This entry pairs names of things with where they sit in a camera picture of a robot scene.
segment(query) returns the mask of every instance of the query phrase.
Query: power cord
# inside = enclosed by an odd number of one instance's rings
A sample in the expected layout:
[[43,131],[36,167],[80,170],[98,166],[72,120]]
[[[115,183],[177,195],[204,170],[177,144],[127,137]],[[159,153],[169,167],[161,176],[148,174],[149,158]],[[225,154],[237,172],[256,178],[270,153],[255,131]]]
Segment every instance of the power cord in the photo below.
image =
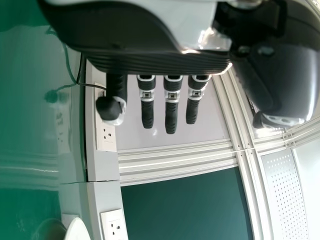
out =
[[[58,38],[57,33],[52,30],[51,26],[47,29],[47,31],[45,31],[45,34],[54,35],[54,36],[56,36]],[[67,48],[65,43],[63,43],[63,42],[61,42],[61,43],[62,43],[64,56],[65,56],[66,69],[67,69],[67,71],[69,73],[69,76],[70,76],[71,80],[73,81],[73,84],[68,84],[68,85],[61,86],[61,87],[57,88],[55,91],[57,92],[57,91],[60,91],[62,89],[65,89],[65,88],[73,87],[75,85],[79,85],[79,86],[82,86],[82,87],[97,88],[97,89],[102,89],[102,90],[106,91],[107,89],[105,87],[103,87],[103,86],[98,86],[98,85],[94,85],[94,84],[80,82],[80,78],[81,78],[81,75],[83,73],[83,69],[86,66],[86,60],[87,60],[86,57],[82,53],[80,55],[80,64],[79,64],[78,74],[77,74],[76,79],[75,79],[75,77],[72,74],[71,68],[70,68],[68,48]]]

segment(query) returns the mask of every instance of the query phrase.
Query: perforated metal panel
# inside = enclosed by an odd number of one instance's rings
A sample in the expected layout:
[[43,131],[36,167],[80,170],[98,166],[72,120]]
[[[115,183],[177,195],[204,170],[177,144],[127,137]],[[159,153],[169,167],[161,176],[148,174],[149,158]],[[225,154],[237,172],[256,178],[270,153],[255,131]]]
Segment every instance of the perforated metal panel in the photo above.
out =
[[307,240],[305,204],[291,149],[261,157],[275,239]]

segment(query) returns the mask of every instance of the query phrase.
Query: electrical outlet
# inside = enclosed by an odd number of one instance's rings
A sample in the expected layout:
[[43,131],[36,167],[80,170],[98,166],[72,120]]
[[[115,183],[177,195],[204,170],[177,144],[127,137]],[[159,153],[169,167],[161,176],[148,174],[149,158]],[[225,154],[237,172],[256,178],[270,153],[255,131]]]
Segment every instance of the electrical outlet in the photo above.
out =
[[105,240],[128,240],[122,209],[102,212],[100,217]]
[[[100,88],[94,89],[94,99],[96,100],[103,96],[106,92]],[[99,151],[109,151],[116,152],[117,144],[116,144],[116,128],[113,125],[109,125],[105,123],[98,111],[96,106],[94,106],[95,110],[95,141],[96,141],[96,149]]]

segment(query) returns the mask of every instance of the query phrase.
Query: green wall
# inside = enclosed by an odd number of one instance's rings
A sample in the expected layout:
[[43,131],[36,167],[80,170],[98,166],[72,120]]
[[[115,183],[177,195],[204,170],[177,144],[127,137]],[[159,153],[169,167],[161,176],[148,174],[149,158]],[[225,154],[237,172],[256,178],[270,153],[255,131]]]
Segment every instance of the green wall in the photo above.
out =
[[121,188],[130,240],[251,240],[239,169]]

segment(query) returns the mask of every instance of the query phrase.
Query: gray panel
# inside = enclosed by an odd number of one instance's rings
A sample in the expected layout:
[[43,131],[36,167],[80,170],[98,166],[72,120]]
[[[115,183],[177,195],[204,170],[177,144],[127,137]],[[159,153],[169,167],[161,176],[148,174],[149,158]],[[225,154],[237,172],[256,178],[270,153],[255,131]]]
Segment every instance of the gray panel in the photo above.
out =
[[291,149],[264,155],[261,159],[275,239],[309,239],[305,203]]
[[94,240],[104,240],[100,213],[124,208],[120,182],[89,182],[87,183],[87,194]]
[[317,240],[320,236],[320,138],[298,146],[295,157],[299,170],[302,193],[305,202],[309,238]]
[[182,83],[178,107],[178,124],[175,134],[167,134],[165,129],[165,92],[163,76],[156,77],[154,97],[154,124],[152,129],[144,129],[141,120],[139,88],[135,75],[128,76],[128,105],[124,122],[116,127],[118,150],[170,146],[229,138],[228,129],[220,107],[214,84],[209,81],[200,102],[197,121],[186,123],[188,99],[188,77]]

